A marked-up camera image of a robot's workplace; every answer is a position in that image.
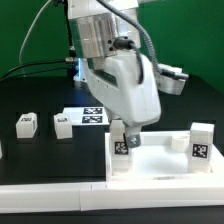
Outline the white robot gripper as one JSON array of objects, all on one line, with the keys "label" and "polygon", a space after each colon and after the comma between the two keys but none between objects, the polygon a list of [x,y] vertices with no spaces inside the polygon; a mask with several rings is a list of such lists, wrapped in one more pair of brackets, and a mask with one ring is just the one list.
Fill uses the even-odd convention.
[{"label": "white robot gripper", "polygon": [[128,125],[125,140],[129,148],[141,145],[141,128],[137,126],[155,123],[161,116],[152,64],[145,55],[141,59],[144,67],[141,84],[138,83],[139,66],[134,53],[107,57],[104,70],[86,73],[92,95]]}]

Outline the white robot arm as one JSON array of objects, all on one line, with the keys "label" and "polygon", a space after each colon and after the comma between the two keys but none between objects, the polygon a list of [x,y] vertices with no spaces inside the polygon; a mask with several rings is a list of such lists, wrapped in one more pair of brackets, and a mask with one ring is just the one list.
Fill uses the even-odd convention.
[{"label": "white robot arm", "polygon": [[111,121],[124,124],[130,148],[141,145],[141,128],[161,115],[153,55],[139,52],[147,33],[137,20],[137,0],[67,0],[77,56],[91,94]]}]

